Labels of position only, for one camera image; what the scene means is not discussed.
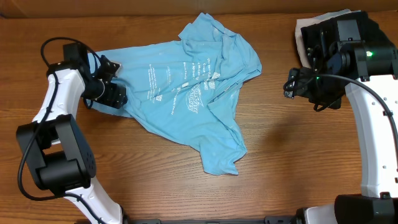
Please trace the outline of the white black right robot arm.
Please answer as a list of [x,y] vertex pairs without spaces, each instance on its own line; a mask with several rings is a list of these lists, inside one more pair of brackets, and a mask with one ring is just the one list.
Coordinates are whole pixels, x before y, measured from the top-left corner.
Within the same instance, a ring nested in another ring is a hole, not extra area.
[[295,39],[302,63],[284,84],[315,111],[352,107],[362,162],[359,194],[301,208],[292,223],[397,222],[397,47],[365,12],[300,19]]

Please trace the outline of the light blue t-shirt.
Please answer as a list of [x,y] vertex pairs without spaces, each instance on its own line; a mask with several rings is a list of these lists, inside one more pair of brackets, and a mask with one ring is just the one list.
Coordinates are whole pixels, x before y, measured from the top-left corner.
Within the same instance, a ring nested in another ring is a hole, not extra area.
[[238,173],[235,163],[247,153],[235,120],[239,92],[262,72],[240,34],[200,14],[177,40],[103,55],[121,63],[115,82],[126,88],[127,103],[94,103],[95,110],[134,118],[148,132],[194,148],[209,174]]

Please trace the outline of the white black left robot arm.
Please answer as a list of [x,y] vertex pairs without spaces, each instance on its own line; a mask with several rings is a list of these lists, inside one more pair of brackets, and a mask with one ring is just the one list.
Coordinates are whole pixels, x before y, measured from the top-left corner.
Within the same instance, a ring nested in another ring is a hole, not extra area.
[[65,198],[91,223],[129,223],[96,178],[93,151],[76,123],[80,101],[88,109],[94,103],[116,109],[127,103],[125,86],[112,81],[121,64],[79,40],[66,41],[63,60],[46,63],[49,85],[39,112],[16,131],[22,151],[18,188],[33,201]]

